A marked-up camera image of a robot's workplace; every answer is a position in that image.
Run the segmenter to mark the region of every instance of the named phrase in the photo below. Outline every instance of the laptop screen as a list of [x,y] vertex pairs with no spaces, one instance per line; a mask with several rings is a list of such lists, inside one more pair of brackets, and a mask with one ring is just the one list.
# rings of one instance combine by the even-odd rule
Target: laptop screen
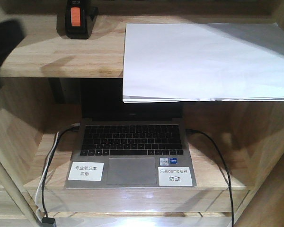
[[83,118],[94,121],[169,121],[182,117],[182,102],[124,103],[123,78],[80,79]]

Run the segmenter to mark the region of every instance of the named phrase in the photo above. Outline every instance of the silver laptop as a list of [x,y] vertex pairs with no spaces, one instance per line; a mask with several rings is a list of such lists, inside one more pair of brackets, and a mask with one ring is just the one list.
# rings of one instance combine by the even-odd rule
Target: silver laptop
[[196,186],[182,103],[122,102],[122,79],[81,79],[65,189]]

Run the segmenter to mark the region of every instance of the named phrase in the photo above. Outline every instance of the white label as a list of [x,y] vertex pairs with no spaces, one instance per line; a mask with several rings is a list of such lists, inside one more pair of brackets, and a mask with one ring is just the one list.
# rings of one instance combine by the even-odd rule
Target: white label
[[101,181],[104,163],[73,162],[68,176],[69,180]]
[[189,167],[158,167],[159,186],[193,186]]
[[160,166],[169,166],[168,158],[160,158]]

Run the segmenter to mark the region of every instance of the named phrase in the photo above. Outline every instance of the stapler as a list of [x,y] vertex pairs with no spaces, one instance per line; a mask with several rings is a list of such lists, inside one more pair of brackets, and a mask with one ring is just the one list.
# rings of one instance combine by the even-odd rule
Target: stapler
[[89,7],[87,0],[67,0],[65,31],[70,39],[88,39],[96,18],[97,7]]

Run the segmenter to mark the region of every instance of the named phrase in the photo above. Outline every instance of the paper stack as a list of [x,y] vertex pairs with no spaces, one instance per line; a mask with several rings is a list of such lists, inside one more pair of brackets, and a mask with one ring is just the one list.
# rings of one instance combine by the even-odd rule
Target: paper stack
[[124,102],[284,100],[277,24],[127,24]]

